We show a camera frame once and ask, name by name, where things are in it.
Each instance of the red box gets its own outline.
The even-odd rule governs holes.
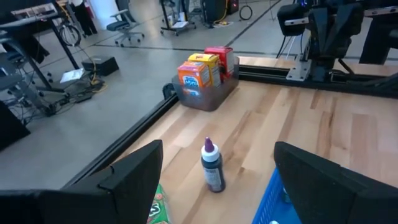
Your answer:
[[[207,47],[205,54],[218,55],[221,62],[221,81],[231,77],[234,72],[234,51],[231,47]]]

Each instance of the blue plastic basket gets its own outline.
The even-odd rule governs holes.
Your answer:
[[[301,224],[293,205],[283,201],[283,188],[278,170],[275,169],[252,224],[269,224],[273,220],[280,224]]]

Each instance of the wooden tabletop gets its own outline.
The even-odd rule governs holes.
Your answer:
[[[242,64],[291,62],[241,57]],[[390,75],[397,67],[357,65]],[[240,82],[214,112],[177,103],[123,155],[154,139],[164,143],[160,183],[175,224],[251,223],[275,168],[274,143],[286,141],[398,187],[398,101],[371,96]],[[205,137],[224,158],[226,189],[207,190],[200,162]]]

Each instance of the glue bottle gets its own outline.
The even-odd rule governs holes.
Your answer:
[[[209,137],[206,138],[205,145],[201,149],[201,164],[209,190],[222,192],[225,189],[223,158],[218,146],[213,144]]]

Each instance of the concrete floor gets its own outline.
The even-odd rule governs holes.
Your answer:
[[[273,15],[290,2],[272,1]],[[236,55],[275,57],[283,39],[268,1],[249,3],[254,13],[249,21],[239,21],[235,13],[226,19],[233,22],[230,26],[207,29],[197,22],[197,29],[178,37],[160,34],[163,24],[158,0],[132,0],[131,5],[133,16],[142,22],[136,30],[145,33],[145,39],[119,48],[114,46],[116,33],[101,31],[83,40],[81,47],[88,55],[111,55],[120,70],[104,79],[108,89],[92,100],[28,125],[32,134],[0,153],[0,189],[59,189],[65,185],[162,99],[163,85],[190,54],[210,45],[228,45]],[[366,19],[362,33],[353,37],[348,62],[358,61],[369,22]],[[41,36],[40,42],[51,53],[40,68],[59,80],[72,65],[53,33]],[[71,51],[79,64],[86,59],[79,49]],[[290,53],[300,53],[300,38],[296,38]],[[397,61],[398,51],[391,50],[387,64]]]

